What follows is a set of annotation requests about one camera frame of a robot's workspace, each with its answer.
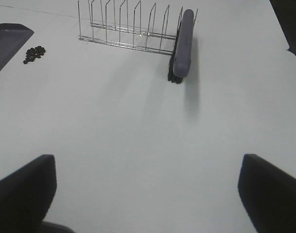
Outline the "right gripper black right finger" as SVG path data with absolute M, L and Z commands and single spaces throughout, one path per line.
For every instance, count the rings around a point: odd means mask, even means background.
M 237 188 L 257 232 L 296 233 L 296 178 L 256 154 L 245 154 Z

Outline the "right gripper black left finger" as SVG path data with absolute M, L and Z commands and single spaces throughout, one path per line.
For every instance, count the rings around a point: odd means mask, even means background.
M 41 155 L 0 180 L 0 233 L 35 233 L 56 192 L 53 155 Z

